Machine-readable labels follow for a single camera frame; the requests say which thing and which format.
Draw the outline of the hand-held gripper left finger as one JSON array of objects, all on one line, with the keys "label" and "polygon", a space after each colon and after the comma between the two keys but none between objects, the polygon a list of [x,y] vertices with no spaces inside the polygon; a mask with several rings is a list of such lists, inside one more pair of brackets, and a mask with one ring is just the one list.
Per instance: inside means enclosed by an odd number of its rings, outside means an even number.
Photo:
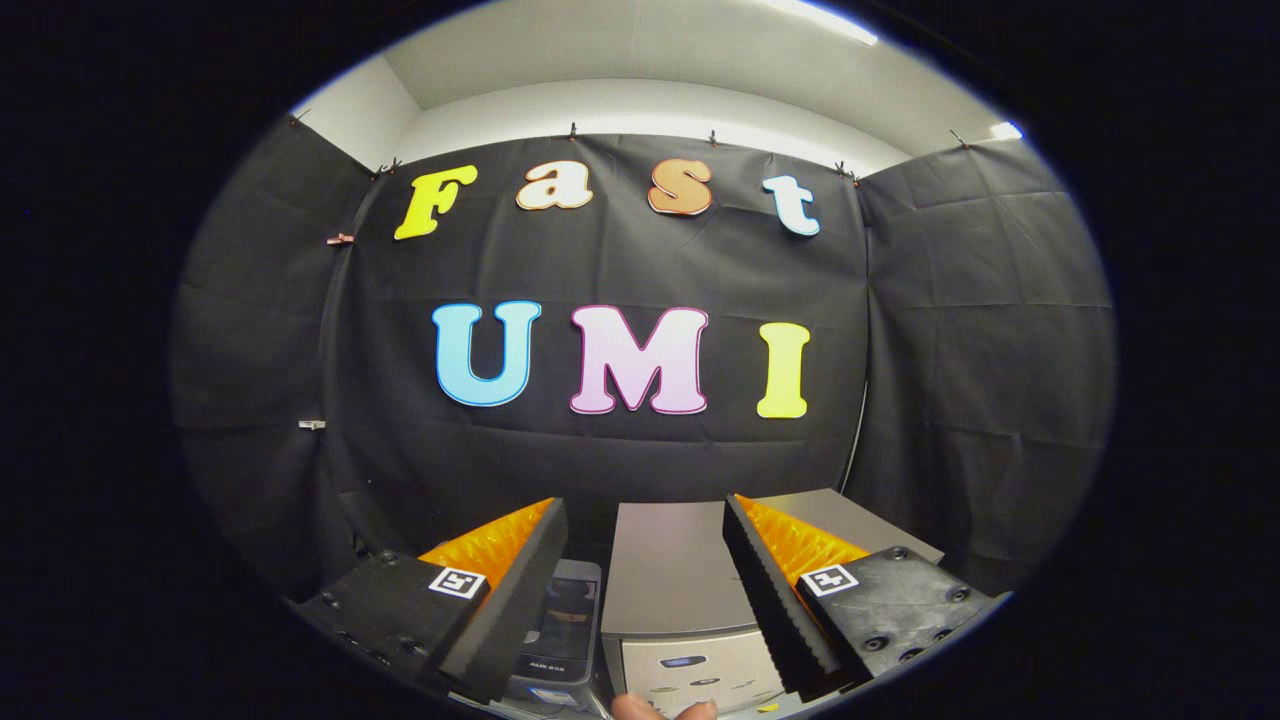
[{"label": "hand-held gripper left finger", "polygon": [[421,553],[383,551],[296,611],[407,685],[499,700],[568,536],[544,498]]}]

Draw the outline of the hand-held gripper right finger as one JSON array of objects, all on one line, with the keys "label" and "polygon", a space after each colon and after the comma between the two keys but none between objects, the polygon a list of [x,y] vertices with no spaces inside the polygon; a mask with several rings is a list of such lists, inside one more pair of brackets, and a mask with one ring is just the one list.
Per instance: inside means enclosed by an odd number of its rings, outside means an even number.
[{"label": "hand-held gripper right finger", "polygon": [[842,495],[728,495],[722,536],[783,688],[804,701],[890,682],[998,606]]}]

